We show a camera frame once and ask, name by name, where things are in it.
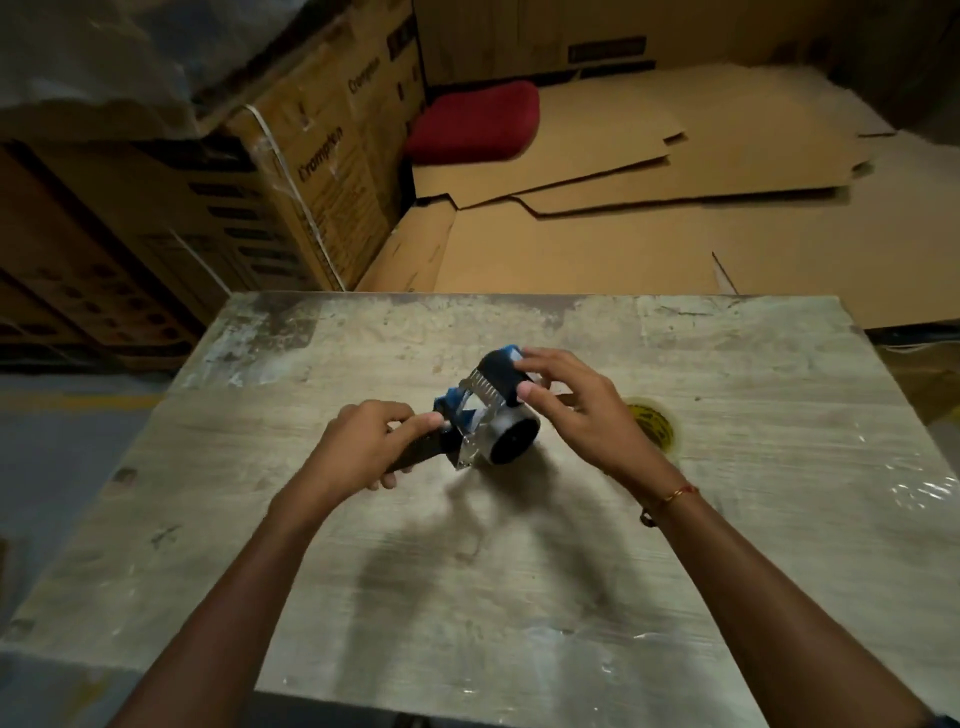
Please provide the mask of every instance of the white strapping band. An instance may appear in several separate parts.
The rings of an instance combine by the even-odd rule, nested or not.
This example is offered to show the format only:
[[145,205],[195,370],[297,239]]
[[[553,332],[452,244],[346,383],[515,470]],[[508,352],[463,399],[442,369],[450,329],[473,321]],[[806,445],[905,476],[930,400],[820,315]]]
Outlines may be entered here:
[[193,255],[194,259],[198,263],[200,263],[201,267],[210,274],[210,277],[213,278],[214,281],[216,281],[217,285],[219,285],[221,288],[224,289],[224,293],[226,293],[227,296],[229,297],[230,294],[233,293],[233,291],[231,291],[229,289],[229,286],[223,282],[223,279],[221,279],[220,276],[216,274],[216,271],[214,271],[210,266],[208,266],[206,264],[206,261],[200,257],[200,254],[197,253],[197,251],[195,251],[189,245],[187,245],[186,241],[183,238],[177,235],[177,231],[175,231],[173,228],[168,228],[168,230],[170,231],[170,234],[173,235],[174,238],[176,238],[177,242],[180,243],[188,253]]
[[313,232],[314,240],[317,241],[317,247],[319,247],[320,252],[324,254],[326,265],[329,267],[333,277],[337,280],[337,285],[340,286],[340,290],[346,291],[347,287],[344,285],[343,279],[340,278],[340,274],[337,272],[336,266],[333,265],[333,259],[326,251],[324,239],[320,235],[320,228],[317,227],[317,221],[313,219],[313,213],[310,212],[310,208],[306,206],[306,202],[303,201],[303,198],[300,195],[300,190],[297,188],[294,178],[290,174],[290,168],[287,166],[287,160],[283,156],[283,152],[280,151],[280,147],[276,143],[276,139],[274,139],[273,132],[271,132],[270,127],[267,126],[267,120],[263,118],[263,115],[260,113],[260,111],[257,110],[257,108],[252,104],[246,104],[245,108],[247,111],[253,114],[253,118],[256,119],[257,124],[260,125],[263,135],[267,137],[267,141],[270,143],[270,148],[274,150],[276,161],[280,163],[280,169],[283,170],[283,175],[287,178],[287,184],[290,185],[290,189],[293,191],[294,197],[296,198],[297,202],[300,203],[300,210],[303,212],[303,217],[306,218],[306,222],[310,226],[310,231]]

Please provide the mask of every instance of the wristband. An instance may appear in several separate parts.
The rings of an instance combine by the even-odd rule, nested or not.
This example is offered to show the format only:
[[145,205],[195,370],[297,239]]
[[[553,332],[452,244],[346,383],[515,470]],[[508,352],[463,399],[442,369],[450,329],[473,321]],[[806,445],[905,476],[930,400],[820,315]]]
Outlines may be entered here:
[[[657,503],[657,505],[654,507],[657,510],[662,510],[663,508],[666,508],[667,505],[669,505],[675,498],[682,496],[684,493],[700,493],[700,489],[695,485],[684,485],[683,488],[678,488],[668,497]],[[643,525],[645,525],[647,528],[657,527],[657,522],[654,521],[654,517],[650,515],[650,511],[648,511],[646,508],[644,508],[642,513],[640,513],[640,522],[643,523]]]

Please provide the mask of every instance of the crompton logo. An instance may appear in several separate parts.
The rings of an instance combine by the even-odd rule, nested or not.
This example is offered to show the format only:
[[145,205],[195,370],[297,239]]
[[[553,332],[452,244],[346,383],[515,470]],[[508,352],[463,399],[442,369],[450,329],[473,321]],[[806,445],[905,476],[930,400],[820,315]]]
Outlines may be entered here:
[[337,144],[340,143],[342,138],[344,138],[343,127],[337,127],[326,136],[324,145],[313,153],[313,157],[310,158],[310,161],[308,161],[306,164],[300,165],[300,169],[298,171],[300,172],[301,182],[306,182],[309,180],[310,175],[317,171],[317,167],[330,159],[330,155],[333,154],[333,150],[337,148]]
[[376,69],[379,67],[380,67],[380,57],[377,56],[375,59],[367,63],[364,69],[360,71],[359,74],[357,74],[356,78],[350,79],[347,82],[347,86],[350,89],[350,93],[356,93],[361,88],[363,88],[363,84],[365,84],[367,81],[369,81],[373,77],[373,74],[376,73]]

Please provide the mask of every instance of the gray floor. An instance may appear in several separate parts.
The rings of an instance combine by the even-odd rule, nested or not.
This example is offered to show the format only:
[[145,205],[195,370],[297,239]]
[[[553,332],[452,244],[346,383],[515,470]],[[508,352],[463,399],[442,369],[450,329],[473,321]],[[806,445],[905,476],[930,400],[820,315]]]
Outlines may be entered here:
[[[165,377],[0,376],[0,536],[12,544],[4,575],[0,625],[31,589],[69,537],[149,410],[27,411],[9,396],[65,392],[116,398],[161,394]],[[960,470],[960,428],[930,429],[953,468]],[[136,676],[36,660],[0,657],[0,728],[100,728],[135,684]],[[346,706],[258,694],[249,726],[386,728],[394,716]],[[444,728],[454,721],[434,721]]]

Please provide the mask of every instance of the forearm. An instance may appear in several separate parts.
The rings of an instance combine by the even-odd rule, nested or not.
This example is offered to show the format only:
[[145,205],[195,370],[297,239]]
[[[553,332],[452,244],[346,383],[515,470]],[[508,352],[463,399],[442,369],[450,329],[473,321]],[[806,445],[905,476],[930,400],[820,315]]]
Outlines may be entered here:
[[235,725],[311,536],[268,515],[111,728]]
[[713,615],[767,721],[919,728],[904,684],[699,496],[657,523]]

